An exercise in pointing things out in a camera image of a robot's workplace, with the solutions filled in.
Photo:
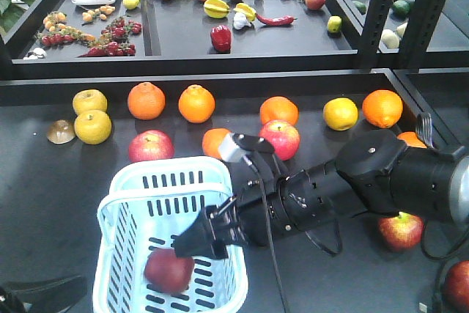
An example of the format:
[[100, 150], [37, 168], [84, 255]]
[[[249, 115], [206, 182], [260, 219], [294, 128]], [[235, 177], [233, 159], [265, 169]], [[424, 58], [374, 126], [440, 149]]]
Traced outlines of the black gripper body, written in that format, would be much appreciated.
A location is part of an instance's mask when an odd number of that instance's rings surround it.
[[288, 234], [281, 197], [287, 167], [270, 153], [251, 152], [243, 160], [254, 171], [254, 179], [218, 209], [208, 210], [207, 218], [219, 243], [267, 248], [270, 241]]

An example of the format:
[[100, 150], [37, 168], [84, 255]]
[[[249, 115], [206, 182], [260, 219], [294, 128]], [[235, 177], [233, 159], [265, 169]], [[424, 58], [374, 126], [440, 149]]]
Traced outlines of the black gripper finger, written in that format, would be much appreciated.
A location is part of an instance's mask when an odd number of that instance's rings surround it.
[[1, 284], [1, 312], [68, 312], [87, 294], [82, 275]]
[[195, 221], [176, 237], [173, 249], [179, 258], [226, 259], [228, 257], [225, 242], [215, 236], [208, 210], [201, 210]]

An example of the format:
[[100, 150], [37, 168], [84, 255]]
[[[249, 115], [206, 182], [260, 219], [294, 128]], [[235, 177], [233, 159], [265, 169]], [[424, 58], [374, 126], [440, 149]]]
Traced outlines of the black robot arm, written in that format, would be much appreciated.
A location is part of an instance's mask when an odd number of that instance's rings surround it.
[[221, 205], [203, 207], [174, 241], [178, 257], [224, 259], [230, 245], [269, 246], [309, 233], [342, 217], [396, 216], [399, 212], [443, 223], [468, 222], [468, 150], [436, 149], [428, 113], [419, 114], [422, 148], [389, 130], [371, 130], [348, 141], [323, 164], [290, 174], [264, 138], [230, 133], [221, 142], [224, 161], [242, 162], [255, 178]]

